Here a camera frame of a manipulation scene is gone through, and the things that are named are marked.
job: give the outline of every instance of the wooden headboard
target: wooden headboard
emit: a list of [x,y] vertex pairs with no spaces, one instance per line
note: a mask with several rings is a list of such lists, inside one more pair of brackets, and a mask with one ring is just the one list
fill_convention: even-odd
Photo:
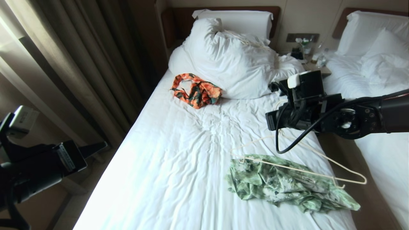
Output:
[[274,20],[270,31],[270,38],[274,37],[280,14],[280,7],[188,7],[168,8],[162,15],[162,26],[165,35],[166,46],[172,47],[176,39],[185,39],[189,36],[195,19],[192,14],[195,10],[255,10],[267,11],[273,14]]
[[390,10],[380,10],[380,9],[365,9],[365,8],[345,8],[344,11],[341,14],[341,17],[339,18],[338,24],[335,27],[335,30],[333,32],[333,38],[335,39],[341,39],[342,33],[344,32],[344,29],[346,27],[346,24],[348,23],[348,20],[346,17],[355,11],[364,11],[364,12],[374,12],[374,13],[381,13],[381,14],[392,14],[392,15],[399,15],[399,16],[409,16],[409,12],[399,12],[399,11],[390,11]]

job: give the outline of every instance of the white bed sheet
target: white bed sheet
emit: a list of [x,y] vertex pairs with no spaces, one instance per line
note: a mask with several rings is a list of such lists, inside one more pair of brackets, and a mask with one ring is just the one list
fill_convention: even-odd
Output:
[[[297,206],[243,201],[227,190],[231,148],[272,135],[265,113],[276,95],[222,99],[196,110],[175,98],[168,71],[93,191],[75,230],[98,229],[356,229],[350,210],[302,213]],[[289,136],[300,131],[285,130]],[[281,138],[281,148],[291,141]],[[303,140],[321,147],[311,133]],[[266,139],[235,153],[273,154]],[[278,155],[332,174],[327,160],[297,146]]]
[[[324,79],[327,94],[344,98],[371,97],[369,81],[360,74],[360,57],[335,55],[332,74]],[[355,143],[371,175],[403,229],[409,229],[409,133],[373,133]]]

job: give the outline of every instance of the nightstand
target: nightstand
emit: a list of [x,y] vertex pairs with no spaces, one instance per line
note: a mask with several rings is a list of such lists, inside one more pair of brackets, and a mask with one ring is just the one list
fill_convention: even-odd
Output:
[[322,78],[328,77],[329,75],[332,74],[331,70],[328,69],[328,67],[324,66],[322,68],[318,68],[316,64],[312,64],[311,62],[308,62],[306,64],[303,64],[303,67],[306,71],[311,70],[311,71],[317,71],[321,70],[321,76]]

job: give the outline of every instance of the orange floral garment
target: orange floral garment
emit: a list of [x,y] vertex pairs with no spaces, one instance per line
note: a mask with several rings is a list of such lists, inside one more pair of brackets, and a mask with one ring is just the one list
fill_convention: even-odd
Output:
[[[185,90],[179,90],[182,81],[190,80],[190,94]],[[188,103],[193,108],[199,109],[207,104],[218,104],[222,96],[222,89],[216,85],[202,80],[194,74],[180,74],[175,77],[171,90],[175,91],[174,96]]]

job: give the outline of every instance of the floor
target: floor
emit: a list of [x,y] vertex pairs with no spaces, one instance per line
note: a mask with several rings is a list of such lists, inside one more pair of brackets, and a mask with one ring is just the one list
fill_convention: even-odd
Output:
[[[354,141],[345,140],[333,134],[320,134],[319,142],[326,155],[347,168],[360,172],[368,178],[367,185],[347,183],[345,190],[361,205],[359,211],[352,211],[358,230],[399,230],[401,229],[389,207],[378,191],[369,169]],[[85,207],[92,190],[115,154],[116,149],[101,153],[105,163],[94,162],[92,173],[81,186],[89,192],[85,195],[72,196],[67,202],[54,230],[71,230]],[[359,180],[357,176],[331,163],[337,177]]]
[[92,191],[97,185],[99,179],[101,178],[103,172],[114,156],[116,149],[111,149],[106,152],[100,153],[102,158],[105,160],[103,164],[94,161],[92,163],[92,173],[87,177],[82,183],[81,186],[88,190],[87,194],[76,195],[70,197],[67,202],[65,209],[61,213],[60,218],[54,226],[54,230],[72,230],[75,223],[77,222],[79,216],[81,215],[82,210],[85,207],[88,199],[90,198]]

